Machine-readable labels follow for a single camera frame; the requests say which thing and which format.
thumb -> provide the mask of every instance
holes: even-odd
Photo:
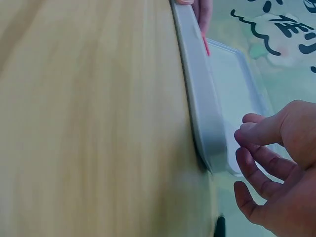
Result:
[[[193,4],[194,0],[176,0],[176,2],[181,5],[191,5]]]

black character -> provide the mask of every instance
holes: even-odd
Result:
[[[275,0],[279,5],[283,5],[283,0]],[[270,12],[271,10],[271,6],[272,6],[272,3],[271,1],[267,0],[266,3],[264,4],[262,10],[265,12],[265,13],[268,13]]]
[[[310,32],[305,35],[306,40],[312,40],[316,38],[316,34],[314,32]],[[301,53],[303,54],[310,54],[316,51],[316,43],[313,43],[311,45],[304,45],[300,44],[298,45],[298,48],[300,49]]]
[[[279,16],[279,19],[271,19],[269,21],[273,21],[275,22],[275,25],[283,32],[283,34],[288,37],[291,38],[292,37],[292,32],[295,34],[299,33],[299,30],[303,31],[303,32],[308,32],[310,30],[314,30],[313,27],[310,27],[308,25],[305,25],[303,23],[298,23],[297,21],[288,18],[286,16]]]
[[[316,0],[303,0],[304,5],[310,13],[316,13]]]
[[[236,12],[236,10],[233,9],[233,10],[231,11],[231,16],[238,18],[239,21],[241,21],[241,22],[243,22],[243,23],[249,24],[249,25],[251,26],[251,32],[252,32],[252,34],[253,34],[255,37],[257,37],[257,38],[260,38],[260,39],[263,39],[263,40],[264,40],[265,47],[266,47],[267,51],[268,51],[270,54],[275,55],[275,56],[281,56],[281,53],[280,53],[280,52],[274,51],[273,49],[270,48],[270,46],[269,46],[269,36],[268,36],[268,35],[260,34],[260,33],[258,33],[258,32],[256,31],[256,25],[257,25],[257,23],[252,22],[252,21],[246,21],[246,20],[244,19],[244,17],[235,15],[235,12]]]

finger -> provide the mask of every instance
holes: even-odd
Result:
[[[291,160],[281,158],[277,153],[274,153],[265,146],[258,146],[248,142],[237,130],[235,139],[241,147],[249,150],[250,154],[256,162],[258,162],[269,174],[285,181],[293,172],[297,164]]]
[[[253,224],[263,225],[264,207],[255,203],[247,186],[237,181],[234,183],[234,192],[237,206],[245,217]]]
[[[247,122],[252,122],[252,123],[260,123],[263,119],[265,119],[266,117],[262,116],[262,115],[258,115],[258,114],[246,114],[243,118],[242,118],[242,122],[243,123],[247,123]],[[278,144],[280,146],[284,147],[284,144],[282,141],[278,142]]]
[[[198,1],[193,2],[192,8],[193,8],[194,14],[197,18],[197,21],[198,21],[199,20],[199,3],[198,3]]]
[[[194,0],[176,0],[176,2],[181,5],[191,5],[193,4]]]
[[[206,34],[213,13],[213,0],[200,0],[199,8],[200,14],[198,25],[201,31]]]
[[[269,179],[257,167],[250,152],[246,148],[240,148],[236,151],[236,160],[246,180],[262,198],[269,199],[282,186],[282,184]]]
[[[316,104],[293,101],[261,122],[244,123],[240,130],[256,145],[283,142],[293,160],[306,170],[316,166]]]

black object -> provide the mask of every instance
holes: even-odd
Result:
[[[225,237],[226,236],[226,223],[225,218],[220,216],[217,219],[214,237]]]

white plastic container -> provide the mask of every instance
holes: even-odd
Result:
[[[264,114],[244,55],[208,39],[205,45],[191,6],[171,1],[186,80],[197,153],[211,172],[241,176],[234,132],[247,113]]]

